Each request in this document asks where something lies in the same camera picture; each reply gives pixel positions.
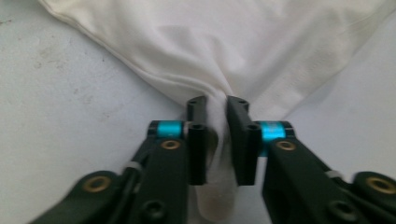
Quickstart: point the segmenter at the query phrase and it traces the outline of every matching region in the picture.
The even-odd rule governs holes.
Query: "bolt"
[[[342,223],[356,223],[359,220],[355,209],[346,202],[332,201],[327,205],[327,211]]]
[[[166,207],[161,201],[148,201],[141,206],[140,216],[145,224],[162,223],[166,218]]]

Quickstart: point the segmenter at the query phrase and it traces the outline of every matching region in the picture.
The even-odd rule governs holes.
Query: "blue spacer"
[[[181,138],[183,135],[183,122],[180,120],[162,120],[158,123],[158,138]]]
[[[279,121],[260,121],[262,126],[262,142],[263,149],[260,157],[268,156],[268,145],[277,138],[286,138],[286,130]]]

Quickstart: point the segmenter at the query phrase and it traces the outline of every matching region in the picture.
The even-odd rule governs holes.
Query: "white fabric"
[[[396,7],[395,0],[40,1],[175,101],[209,97],[219,148],[197,193],[211,220],[233,207],[225,96],[250,101],[254,119],[282,118],[345,67]]]

